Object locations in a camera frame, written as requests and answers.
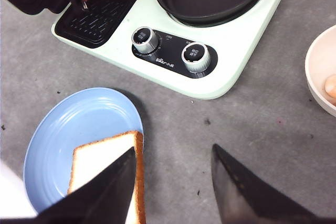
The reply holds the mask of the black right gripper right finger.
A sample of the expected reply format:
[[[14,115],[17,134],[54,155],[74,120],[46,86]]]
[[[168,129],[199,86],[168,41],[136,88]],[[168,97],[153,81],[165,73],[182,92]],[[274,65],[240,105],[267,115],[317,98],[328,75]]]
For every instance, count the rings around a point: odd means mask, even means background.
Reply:
[[[218,144],[212,146],[211,169],[222,223],[335,223],[264,182]]]

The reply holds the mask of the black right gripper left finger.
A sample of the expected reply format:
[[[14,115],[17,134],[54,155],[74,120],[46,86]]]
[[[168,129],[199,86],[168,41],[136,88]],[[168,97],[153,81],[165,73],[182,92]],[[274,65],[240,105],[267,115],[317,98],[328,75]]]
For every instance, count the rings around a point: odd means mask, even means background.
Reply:
[[[135,150],[130,148],[100,174],[34,218],[1,223],[125,223],[134,190]]]

